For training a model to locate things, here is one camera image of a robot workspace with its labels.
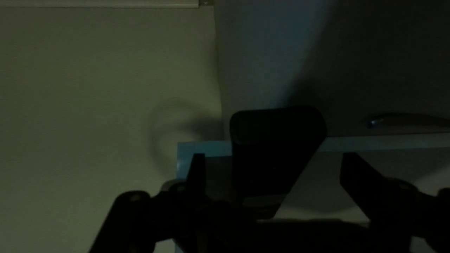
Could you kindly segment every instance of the black object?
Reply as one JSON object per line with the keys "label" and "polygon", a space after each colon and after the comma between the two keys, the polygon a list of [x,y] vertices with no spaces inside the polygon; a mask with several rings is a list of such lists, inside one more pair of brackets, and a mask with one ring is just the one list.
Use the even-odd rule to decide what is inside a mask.
{"label": "black object", "polygon": [[[267,128],[261,127],[264,116]],[[425,238],[439,253],[450,252],[450,190],[426,196],[406,182],[384,177],[356,153],[343,156],[340,183],[370,218],[368,227],[336,220],[267,220],[278,203],[249,207],[245,200],[283,198],[325,138],[323,121],[311,109],[242,113],[233,117],[231,131],[238,156],[235,201],[205,194],[205,156],[197,153],[186,182],[166,183],[153,198],[143,191],[121,194],[90,252],[146,253],[155,243],[173,239],[184,253],[409,253],[412,236]],[[254,165],[264,168],[261,177],[250,177]]]}

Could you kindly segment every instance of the white wall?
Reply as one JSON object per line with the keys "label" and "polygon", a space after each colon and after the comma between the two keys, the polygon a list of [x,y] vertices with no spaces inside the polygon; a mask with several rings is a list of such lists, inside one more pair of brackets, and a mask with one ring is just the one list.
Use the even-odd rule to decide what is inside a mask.
{"label": "white wall", "polygon": [[0,9],[0,252],[87,252],[177,141],[221,138],[214,51],[212,9]]}

